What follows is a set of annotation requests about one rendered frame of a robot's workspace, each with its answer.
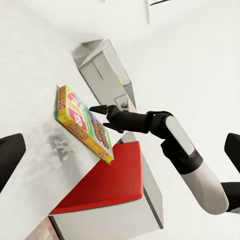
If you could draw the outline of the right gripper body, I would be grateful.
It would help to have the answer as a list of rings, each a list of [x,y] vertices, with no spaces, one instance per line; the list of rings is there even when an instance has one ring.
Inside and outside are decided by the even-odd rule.
[[[123,134],[124,131],[135,132],[133,130],[133,119],[136,114],[136,112],[120,111],[117,105],[111,105],[106,119],[120,134]]]

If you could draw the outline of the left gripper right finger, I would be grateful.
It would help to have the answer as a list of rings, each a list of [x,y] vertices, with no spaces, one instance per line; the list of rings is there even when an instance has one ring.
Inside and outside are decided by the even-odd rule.
[[[228,133],[224,151],[231,160],[232,164],[240,173],[240,135],[235,133]]]

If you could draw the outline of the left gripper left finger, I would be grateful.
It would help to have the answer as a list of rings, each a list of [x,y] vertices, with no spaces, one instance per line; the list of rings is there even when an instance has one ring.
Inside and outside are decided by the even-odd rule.
[[[21,133],[0,138],[0,193],[26,152]]]

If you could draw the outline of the board game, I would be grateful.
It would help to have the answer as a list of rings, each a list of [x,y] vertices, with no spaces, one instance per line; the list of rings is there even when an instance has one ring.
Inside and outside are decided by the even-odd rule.
[[[115,160],[109,131],[67,84],[58,89],[56,118],[106,163]]]

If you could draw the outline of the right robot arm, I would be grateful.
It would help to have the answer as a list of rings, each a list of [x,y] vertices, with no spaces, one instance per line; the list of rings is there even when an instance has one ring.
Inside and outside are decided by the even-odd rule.
[[[131,102],[90,107],[91,112],[107,115],[103,126],[118,131],[139,132],[163,139],[163,154],[170,159],[200,207],[211,215],[240,214],[240,182],[220,182],[194,147],[177,119],[169,111],[136,113]]]

